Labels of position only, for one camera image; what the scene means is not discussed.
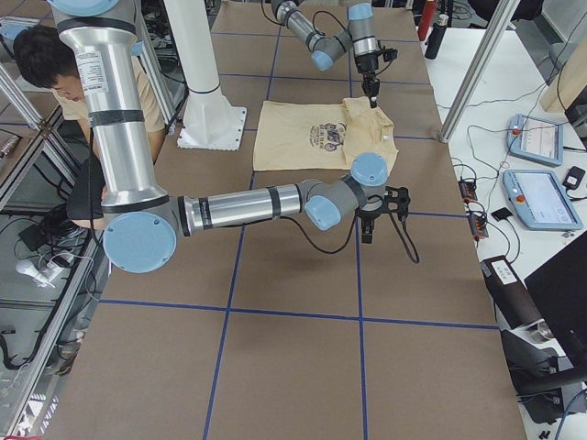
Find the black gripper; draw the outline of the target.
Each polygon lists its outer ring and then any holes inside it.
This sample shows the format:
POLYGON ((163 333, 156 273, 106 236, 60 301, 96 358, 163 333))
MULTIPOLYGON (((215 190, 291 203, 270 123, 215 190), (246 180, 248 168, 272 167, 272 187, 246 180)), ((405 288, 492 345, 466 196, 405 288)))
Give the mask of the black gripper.
POLYGON ((370 107, 376 108, 378 106, 378 95, 380 91, 380 79, 378 78, 377 71, 366 71, 361 75, 361 89, 370 99, 370 107))
POLYGON ((360 234, 361 242, 363 244, 371 244, 373 240, 373 232, 375 229, 375 221, 381 215, 381 203, 371 202, 361 207, 357 216, 360 220, 360 234))

